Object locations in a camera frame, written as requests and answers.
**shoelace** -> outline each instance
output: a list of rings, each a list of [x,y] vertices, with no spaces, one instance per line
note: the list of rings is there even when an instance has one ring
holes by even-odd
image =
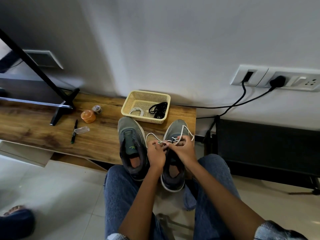
[[[177,145],[177,144],[181,141],[181,137],[182,137],[182,134],[183,134],[183,128],[186,128],[186,129],[188,130],[188,133],[189,133],[190,135],[192,135],[191,141],[193,141],[194,138],[195,138],[195,136],[190,132],[190,130],[188,129],[188,127],[186,127],[185,125],[182,125],[180,138],[178,139],[178,138],[176,138],[176,137],[172,137],[173,140],[168,140],[168,142],[171,142],[172,144],[174,143],[174,145]],[[160,140],[154,133],[149,133],[149,134],[147,134],[147,135],[146,135],[146,141],[147,141],[147,137],[148,137],[149,135],[153,135],[159,142],[162,142],[162,143],[166,144],[166,142]]]

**basket rim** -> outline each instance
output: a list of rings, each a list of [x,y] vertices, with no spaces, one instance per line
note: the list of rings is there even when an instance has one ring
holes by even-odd
[[[125,105],[127,104],[127,101],[129,99],[129,96],[133,93],[133,92],[146,92],[146,93],[153,93],[153,94],[160,94],[160,95],[165,95],[168,97],[168,107],[167,107],[167,111],[165,112],[165,115],[162,119],[157,119],[157,118],[150,118],[150,117],[144,117],[144,116],[139,116],[139,115],[134,115],[134,114],[129,114],[129,113],[124,113],[123,112],[123,109],[125,107]],[[124,101],[123,105],[122,105],[122,108],[121,108],[121,113],[122,115],[124,116],[128,116],[128,117],[132,117],[132,118],[142,118],[142,119],[147,119],[147,120],[153,120],[153,121],[164,121],[166,120],[167,116],[168,116],[168,113],[169,113],[169,107],[170,107],[170,101],[171,101],[171,96],[169,94],[166,94],[166,93],[160,93],[160,92],[149,92],[149,91],[144,91],[144,90],[132,90],[126,100]]]

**shirt sleeve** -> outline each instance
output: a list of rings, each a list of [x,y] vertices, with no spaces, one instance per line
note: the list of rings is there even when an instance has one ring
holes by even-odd
[[[120,233],[113,233],[109,235],[106,240],[130,240],[125,235],[122,235]]]
[[[305,240],[306,237],[296,231],[286,230],[273,221],[266,221],[258,227],[254,235],[256,240]]]

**forearm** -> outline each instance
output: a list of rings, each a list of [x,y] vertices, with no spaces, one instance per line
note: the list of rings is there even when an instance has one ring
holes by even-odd
[[[256,212],[229,192],[198,162],[187,167],[202,186],[222,220],[237,240],[254,239],[257,228],[265,222]]]
[[[119,227],[118,232],[130,240],[149,238],[152,209],[160,175],[158,170],[149,169],[130,210]]]

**orange jar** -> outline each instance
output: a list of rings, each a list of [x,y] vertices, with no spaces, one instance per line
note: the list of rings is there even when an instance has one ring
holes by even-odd
[[[88,124],[96,120],[96,115],[90,109],[86,109],[81,113],[81,118]]]

